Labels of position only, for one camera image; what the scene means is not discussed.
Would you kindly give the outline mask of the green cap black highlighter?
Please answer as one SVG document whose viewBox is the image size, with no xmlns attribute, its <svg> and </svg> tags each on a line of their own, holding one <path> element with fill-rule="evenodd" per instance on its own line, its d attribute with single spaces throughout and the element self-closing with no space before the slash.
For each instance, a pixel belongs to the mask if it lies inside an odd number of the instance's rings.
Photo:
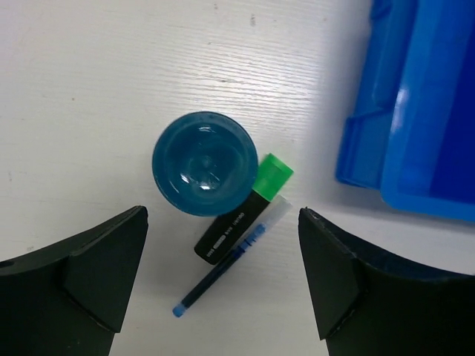
<svg viewBox="0 0 475 356">
<path fill-rule="evenodd" d="M 211 265 L 217 264 L 278 195 L 293 170 L 274 154 L 267 154 L 249 196 L 236 209 L 217 217 L 194 247 Z"/>
</svg>

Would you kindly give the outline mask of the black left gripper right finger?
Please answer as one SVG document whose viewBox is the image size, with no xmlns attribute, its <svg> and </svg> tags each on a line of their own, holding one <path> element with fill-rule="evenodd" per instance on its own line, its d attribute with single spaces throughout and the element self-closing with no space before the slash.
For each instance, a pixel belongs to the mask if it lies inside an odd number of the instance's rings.
<svg viewBox="0 0 475 356">
<path fill-rule="evenodd" d="M 298 237 L 330 355 L 472 355 L 474 276 L 400 257 L 310 208 Z"/>
</svg>

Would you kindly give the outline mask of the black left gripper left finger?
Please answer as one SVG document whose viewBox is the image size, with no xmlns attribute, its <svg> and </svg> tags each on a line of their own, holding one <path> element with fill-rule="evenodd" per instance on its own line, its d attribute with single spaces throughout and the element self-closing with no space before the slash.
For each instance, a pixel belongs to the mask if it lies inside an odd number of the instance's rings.
<svg viewBox="0 0 475 356">
<path fill-rule="evenodd" d="M 120 333 L 148 231 L 134 206 L 1 262 L 2 355 L 108 355 Z"/>
</svg>

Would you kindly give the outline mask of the blue ink pen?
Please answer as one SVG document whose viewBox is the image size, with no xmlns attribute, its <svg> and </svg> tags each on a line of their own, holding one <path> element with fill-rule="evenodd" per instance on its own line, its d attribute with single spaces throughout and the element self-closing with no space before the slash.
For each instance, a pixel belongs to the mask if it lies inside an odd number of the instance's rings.
<svg viewBox="0 0 475 356">
<path fill-rule="evenodd" d="M 281 195 L 275 198 L 270 207 L 257 218 L 257 225 L 172 309 L 175 317 L 182 317 L 185 312 L 245 253 L 259 238 L 270 231 L 275 224 L 290 210 L 292 204 Z"/>
</svg>

